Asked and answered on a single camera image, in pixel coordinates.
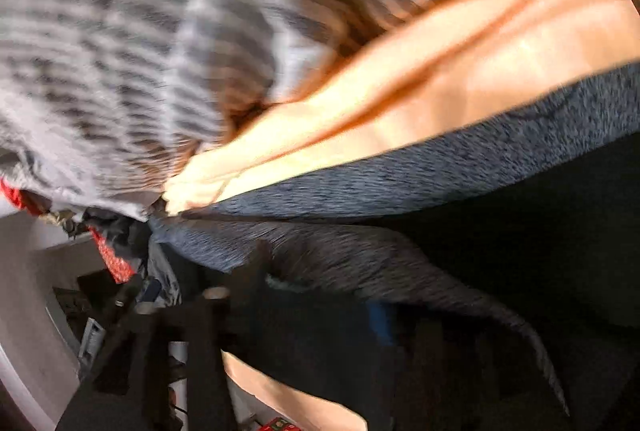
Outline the black pants with patterned waistband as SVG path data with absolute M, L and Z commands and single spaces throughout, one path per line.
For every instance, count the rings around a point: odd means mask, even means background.
M 639 425 L 639 67 L 175 217 L 181 275 L 268 265 L 224 350 L 372 430 Z

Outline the red patterned cloth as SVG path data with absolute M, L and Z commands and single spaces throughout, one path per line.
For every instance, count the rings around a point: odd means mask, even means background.
M 134 268 L 123 258 L 117 257 L 115 251 L 107 243 L 106 238 L 97 230 L 84 222 L 73 220 L 73 212 L 51 211 L 29 192 L 12 188 L 5 180 L 1 180 L 1 194 L 10 205 L 17 210 L 26 211 L 33 217 L 60 227 L 70 238 L 88 233 L 96 243 L 99 254 L 117 284 L 125 284 L 134 276 Z

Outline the grey white striped duvet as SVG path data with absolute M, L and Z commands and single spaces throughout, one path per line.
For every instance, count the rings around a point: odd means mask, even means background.
M 436 0 L 1 0 L 1 177 L 142 216 L 189 158 Z

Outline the peach orange bed sheet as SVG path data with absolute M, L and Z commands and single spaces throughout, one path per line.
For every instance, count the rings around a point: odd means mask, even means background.
M 178 214 L 475 124 L 639 57 L 631 0 L 442 0 L 294 102 L 194 156 Z

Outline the dark grey garment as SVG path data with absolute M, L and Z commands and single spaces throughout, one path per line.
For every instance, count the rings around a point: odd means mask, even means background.
M 182 302 L 178 279 L 160 245 L 152 240 L 149 224 L 133 217 L 89 208 L 82 216 L 85 225 L 97 229 L 117 257 L 125 259 L 145 281 L 160 283 L 160 305 L 172 307 Z

